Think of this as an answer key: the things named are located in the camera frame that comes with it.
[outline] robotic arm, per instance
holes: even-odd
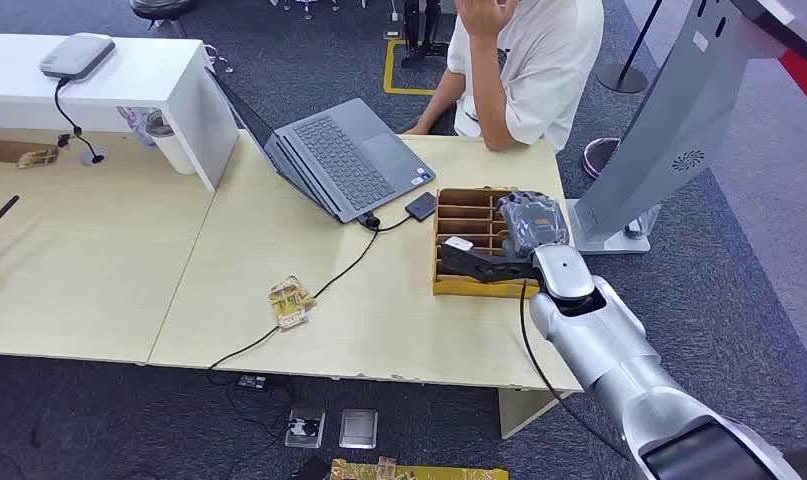
[[[509,233],[507,256],[483,255],[451,238],[441,246],[442,260],[483,282],[538,281],[540,293],[530,300],[533,323],[583,390],[606,408],[623,434],[636,478],[800,479],[778,449],[693,398],[662,369],[639,319],[567,245],[553,200],[515,192],[498,207]]]

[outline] table leg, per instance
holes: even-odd
[[[500,437],[504,440],[521,431],[558,403],[556,397],[547,390],[498,388],[497,393],[500,400]],[[562,398],[567,398],[573,392],[557,393]]]
[[[200,47],[162,108],[176,138],[210,192],[214,192],[238,138],[229,105],[203,70],[211,68]]]

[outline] laptop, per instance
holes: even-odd
[[[206,71],[273,169],[341,223],[435,178],[360,98],[273,130]]]

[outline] black cable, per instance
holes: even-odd
[[[374,232],[374,236],[373,236],[373,237],[371,237],[371,241],[370,241],[370,242],[368,242],[368,246],[367,246],[367,247],[365,247],[365,249],[362,251],[362,254],[361,254],[361,255],[359,255],[359,258],[357,258],[355,262],[351,263],[349,267],[345,268],[343,272],[341,272],[341,273],[339,273],[338,275],[336,275],[335,277],[333,277],[333,278],[332,278],[332,280],[330,280],[330,281],[326,282],[326,285],[324,285],[323,287],[321,287],[321,289],[320,289],[320,290],[318,290],[318,293],[316,293],[316,294],[315,294],[315,298],[320,297],[320,296],[321,296],[321,294],[322,294],[322,293],[323,293],[323,292],[324,292],[324,291],[325,291],[327,288],[329,288],[329,286],[330,286],[330,285],[332,285],[333,283],[335,283],[335,281],[336,281],[336,280],[338,280],[339,278],[343,277],[345,273],[349,272],[349,271],[350,271],[350,270],[351,270],[353,267],[355,267],[355,266],[356,266],[356,264],[357,264],[357,263],[359,263],[359,261],[360,261],[360,260],[362,260],[362,259],[365,257],[365,254],[366,254],[366,253],[368,253],[368,250],[370,250],[371,245],[373,245],[373,244],[374,244],[374,241],[376,241],[376,237],[379,235],[379,232],[380,232],[380,231],[381,231],[380,229],[376,229],[376,230],[374,230],[374,231],[373,231],[373,232]]]
[[[604,438],[603,435],[598,433],[597,430],[592,428],[592,426],[589,425],[585,420],[580,418],[580,416],[578,416],[574,412],[574,409],[569,407],[568,404],[562,400],[562,397],[560,397],[559,394],[556,393],[556,390],[553,388],[553,385],[551,385],[550,381],[547,380],[547,377],[544,375],[544,372],[538,365],[538,360],[536,360],[535,355],[533,354],[532,347],[530,347],[530,340],[527,338],[527,327],[524,322],[524,300],[525,300],[524,297],[526,296],[526,293],[527,293],[527,281],[524,280],[524,285],[521,287],[521,335],[523,335],[524,337],[524,345],[527,347],[527,354],[529,354],[530,360],[532,360],[533,366],[538,372],[538,376],[541,377],[542,381],[544,381],[544,384],[547,385],[547,389],[550,390],[550,394],[556,397],[556,400],[559,402],[559,404],[562,405],[562,407],[564,407],[565,410],[567,410],[572,417],[574,417],[574,420],[576,420],[580,425],[585,427],[585,429],[588,430],[592,435],[597,437],[598,440],[606,444],[607,447],[611,448],[613,452],[618,454],[618,456],[629,462],[630,457],[628,457],[623,450],[615,446],[614,443]]]
[[[377,231],[378,232],[390,232],[391,230],[394,230],[395,228],[399,227],[400,225],[403,225],[404,223],[406,223],[410,218],[412,218],[411,215],[404,218],[403,220],[400,220],[399,222],[395,223],[394,225],[392,225],[392,226],[390,226],[388,228],[379,228],[379,229],[377,229]]]
[[[26,480],[26,475],[23,474],[23,469],[20,468],[20,464],[18,464],[11,456],[6,455],[5,453],[0,452],[0,458],[7,461],[8,463],[14,466],[14,470],[17,472],[17,476],[21,480]]]
[[[261,449],[251,453],[250,455],[247,455],[246,457],[239,458],[238,460],[233,462],[233,464],[229,467],[229,470],[226,471],[226,476],[224,477],[224,480],[229,480],[230,478],[232,478],[232,473],[235,471],[235,468],[238,465],[240,465],[240,464],[242,464],[242,463],[244,463],[244,462],[246,462],[248,460],[251,460],[251,459],[253,459],[255,457],[258,457],[259,455],[261,455],[261,454],[265,453],[266,451],[270,450],[270,448],[272,446],[274,446],[274,444],[276,444],[276,442],[280,441],[282,439],[282,437],[285,436],[285,434],[288,432],[289,428],[291,428],[291,427],[286,426],[285,428],[283,428],[277,434],[277,436],[273,440],[270,441],[270,443],[268,443],[267,445],[265,445]]]
[[[220,360],[218,360],[217,362],[215,362],[215,363],[211,364],[211,365],[209,366],[209,368],[207,368],[207,369],[206,369],[206,378],[209,380],[209,383],[211,383],[212,385],[218,386],[218,387],[222,387],[222,386],[224,386],[224,385],[228,385],[229,383],[231,383],[231,382],[226,382],[226,383],[215,382],[215,381],[214,381],[214,379],[212,379],[212,377],[210,376],[210,374],[211,374],[211,372],[212,372],[212,371],[213,371],[213,370],[214,370],[214,369],[215,369],[215,368],[216,368],[218,365],[220,365],[221,363],[223,363],[223,362],[225,362],[225,361],[229,360],[230,358],[232,358],[232,357],[234,357],[234,356],[236,356],[236,355],[240,355],[240,354],[242,354],[242,353],[246,352],[247,350],[250,350],[251,348],[255,347],[256,345],[258,345],[258,344],[260,344],[260,343],[264,342],[265,340],[267,340],[268,338],[270,338],[270,336],[271,336],[271,335],[273,335],[274,333],[276,333],[276,332],[277,332],[277,330],[279,330],[279,325],[277,325],[277,326],[275,326],[275,327],[271,328],[271,329],[268,331],[268,333],[266,333],[266,334],[262,335],[262,337],[261,337],[261,338],[259,338],[259,339],[258,339],[258,340],[256,340],[255,342],[251,343],[250,345],[247,345],[246,347],[242,348],[241,350],[236,350],[236,351],[234,351],[234,352],[230,353],[229,355],[227,355],[227,356],[225,356],[225,357],[221,358],[221,359],[220,359]]]
[[[74,122],[70,117],[68,117],[67,114],[64,113],[64,110],[62,110],[61,104],[59,104],[58,94],[61,91],[61,89],[64,88],[64,86],[67,85],[68,83],[70,83],[69,78],[60,78],[59,83],[56,84],[56,91],[55,94],[53,95],[53,99],[56,102],[56,109],[58,109],[61,116],[64,117],[65,120],[67,120],[67,123],[69,123],[70,126],[73,127],[73,136],[85,142],[85,145],[88,145],[88,149],[91,150],[91,155],[94,156],[94,163],[100,163],[103,161],[103,156],[97,155],[97,152],[94,151],[94,147],[91,146],[91,142],[85,140],[82,137],[82,127],[77,125],[76,122]]]
[[[286,392],[288,393],[288,396],[289,396],[288,403],[286,403],[286,404],[282,405],[282,407],[276,409],[277,416],[274,418],[274,421],[271,422],[270,425],[268,425],[267,423],[263,422],[262,420],[253,418],[252,416],[246,416],[244,413],[247,410],[247,408],[242,410],[241,408],[239,408],[238,404],[236,403],[236,400],[238,400],[240,402],[241,399],[238,398],[238,390],[235,388],[235,383],[233,382],[233,383],[230,383],[229,385],[226,385],[226,398],[227,398],[227,400],[229,400],[229,404],[232,406],[232,409],[235,411],[235,413],[238,414],[238,416],[241,418],[241,420],[244,420],[245,422],[249,422],[249,423],[252,423],[252,424],[255,424],[255,425],[258,425],[258,426],[262,427],[262,430],[264,430],[265,433],[271,438],[277,438],[276,434],[273,433],[273,431],[272,431],[274,425],[276,424],[276,419],[285,417],[288,414],[287,410],[291,408],[291,405],[293,403],[293,397],[291,395],[291,392],[288,391],[287,389],[286,389]],[[261,408],[261,405],[248,406],[246,403],[244,404],[244,406],[249,407],[249,408]]]

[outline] silver robot arm segment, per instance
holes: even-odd
[[[532,321],[622,432],[641,479],[799,479],[776,448],[683,390],[660,366],[645,328],[579,252],[533,252],[541,291]]]

